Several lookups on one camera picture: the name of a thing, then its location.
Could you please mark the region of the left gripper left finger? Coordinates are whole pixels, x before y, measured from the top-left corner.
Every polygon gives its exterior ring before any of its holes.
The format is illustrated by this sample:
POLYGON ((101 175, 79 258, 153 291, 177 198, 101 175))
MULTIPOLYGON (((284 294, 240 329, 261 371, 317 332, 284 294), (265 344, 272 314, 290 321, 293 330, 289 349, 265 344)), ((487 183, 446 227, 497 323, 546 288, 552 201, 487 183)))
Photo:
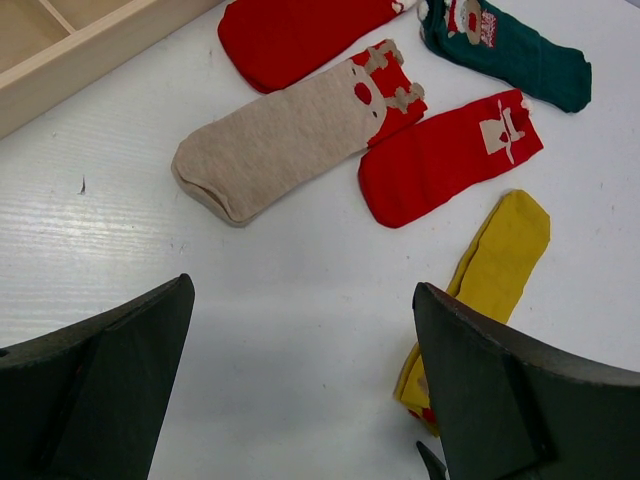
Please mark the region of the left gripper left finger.
POLYGON ((2 478, 147 478, 194 300, 182 274, 2 348, 2 478))

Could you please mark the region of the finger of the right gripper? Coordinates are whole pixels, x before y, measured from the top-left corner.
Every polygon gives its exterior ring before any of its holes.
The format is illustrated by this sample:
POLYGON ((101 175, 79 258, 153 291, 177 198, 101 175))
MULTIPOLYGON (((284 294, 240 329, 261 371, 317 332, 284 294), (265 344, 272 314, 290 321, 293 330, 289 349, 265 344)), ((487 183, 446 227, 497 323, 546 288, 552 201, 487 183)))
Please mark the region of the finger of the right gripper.
POLYGON ((447 468, 441 460, 421 441, 416 442, 417 450, 425 464, 430 480, 447 480, 447 468))

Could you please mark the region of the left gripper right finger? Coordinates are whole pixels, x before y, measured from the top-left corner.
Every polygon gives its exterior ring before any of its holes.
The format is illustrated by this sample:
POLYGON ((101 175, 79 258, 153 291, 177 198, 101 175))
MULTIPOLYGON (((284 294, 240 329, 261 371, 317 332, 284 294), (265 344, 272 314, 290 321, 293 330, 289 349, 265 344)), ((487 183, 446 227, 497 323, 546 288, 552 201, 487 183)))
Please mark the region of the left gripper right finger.
POLYGON ((413 311, 448 479, 635 479, 639 376, 550 346, 429 283, 413 311))

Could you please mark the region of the yellow sock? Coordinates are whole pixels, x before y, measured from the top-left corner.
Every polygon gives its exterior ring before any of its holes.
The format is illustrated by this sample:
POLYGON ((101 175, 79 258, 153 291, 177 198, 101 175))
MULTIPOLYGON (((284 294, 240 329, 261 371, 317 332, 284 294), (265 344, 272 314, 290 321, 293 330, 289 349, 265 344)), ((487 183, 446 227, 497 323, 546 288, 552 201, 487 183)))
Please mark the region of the yellow sock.
MULTIPOLYGON (((446 293, 507 324, 551 239, 551 219, 524 190, 501 197, 461 257, 446 293)), ((439 430, 418 342, 399 373, 393 397, 434 437, 439 430)))

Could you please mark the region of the wooden compartment tray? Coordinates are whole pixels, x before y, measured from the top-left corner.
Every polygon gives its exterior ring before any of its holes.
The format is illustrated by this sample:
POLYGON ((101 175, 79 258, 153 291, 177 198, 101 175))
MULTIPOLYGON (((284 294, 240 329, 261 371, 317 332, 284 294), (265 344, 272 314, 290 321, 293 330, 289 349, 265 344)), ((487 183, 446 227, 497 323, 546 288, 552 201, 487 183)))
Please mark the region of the wooden compartment tray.
POLYGON ((3 1, 1 136, 6 137, 216 1, 3 1))

